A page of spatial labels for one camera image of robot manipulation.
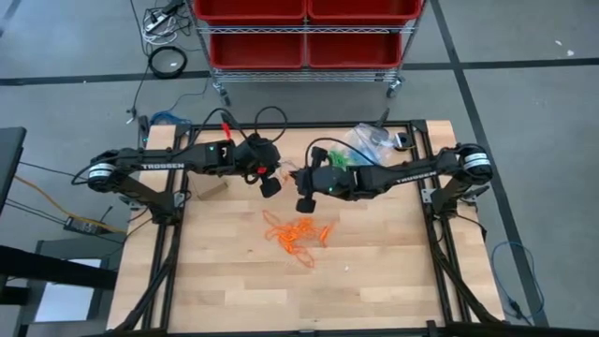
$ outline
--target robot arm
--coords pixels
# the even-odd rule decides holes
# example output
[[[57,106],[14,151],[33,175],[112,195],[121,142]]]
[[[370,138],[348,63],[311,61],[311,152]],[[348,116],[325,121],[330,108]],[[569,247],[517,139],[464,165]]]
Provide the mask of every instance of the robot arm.
[[[395,185],[445,174],[453,179],[443,189],[434,191],[431,199],[435,213],[448,214],[455,212],[457,200],[473,184],[485,184],[493,175],[487,153],[474,144],[458,144],[453,149],[443,149],[431,158],[392,167],[323,167],[322,163],[328,157],[326,150],[313,147],[312,165],[292,172],[298,192],[304,196],[297,204],[299,212],[314,211],[314,193],[347,201],[372,199]]]
[[[200,143],[183,150],[144,150],[125,148],[108,151],[92,159],[88,186],[101,193],[120,193],[145,205],[155,223],[181,222],[181,202],[171,191],[156,192],[129,177],[142,170],[184,169],[197,174],[241,176],[249,184],[262,181],[264,198],[274,196],[281,185],[270,176],[279,167],[281,156],[268,139],[253,134],[236,146],[232,140]]]

